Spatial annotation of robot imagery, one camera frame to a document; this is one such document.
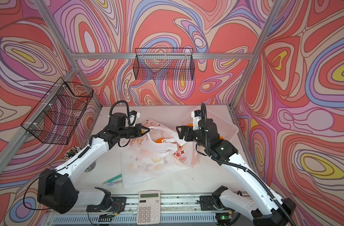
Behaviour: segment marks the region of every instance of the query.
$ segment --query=plastic bag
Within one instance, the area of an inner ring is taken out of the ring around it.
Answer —
[[[146,119],[142,125],[151,131],[133,139],[128,149],[122,149],[124,187],[199,165],[193,142],[180,140],[177,132],[153,119]]]
[[[174,153],[174,157],[177,160],[178,165],[185,165],[192,168],[198,167],[198,154],[194,148],[195,142],[186,142],[183,146],[178,146],[177,151]]]

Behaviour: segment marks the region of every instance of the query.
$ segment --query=calculator keypad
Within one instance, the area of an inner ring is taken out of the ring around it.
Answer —
[[[160,198],[145,199],[138,204],[137,224],[158,224],[160,222]]]

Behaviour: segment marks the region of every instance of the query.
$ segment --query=calculator display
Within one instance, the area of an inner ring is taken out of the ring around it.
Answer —
[[[158,197],[158,193],[141,194],[141,198],[152,198],[152,197]]]

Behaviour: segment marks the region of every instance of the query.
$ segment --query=white plastic basket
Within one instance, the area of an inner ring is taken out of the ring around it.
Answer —
[[[223,117],[219,116],[217,113],[209,109],[207,109],[207,118],[214,120],[214,123],[217,126],[218,133],[225,140],[229,141],[233,138],[233,136],[238,134],[239,128],[235,124],[223,119]],[[183,121],[183,125],[188,124],[193,124],[191,115]]]

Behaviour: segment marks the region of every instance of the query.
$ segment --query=green pen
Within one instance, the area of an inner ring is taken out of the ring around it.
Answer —
[[[104,181],[103,184],[110,183],[110,182],[112,182],[112,181],[114,181],[114,180],[116,180],[118,178],[121,178],[121,177],[122,177],[122,174],[119,174],[118,176],[115,176],[115,177],[113,177],[113,178],[111,178],[109,180]]]

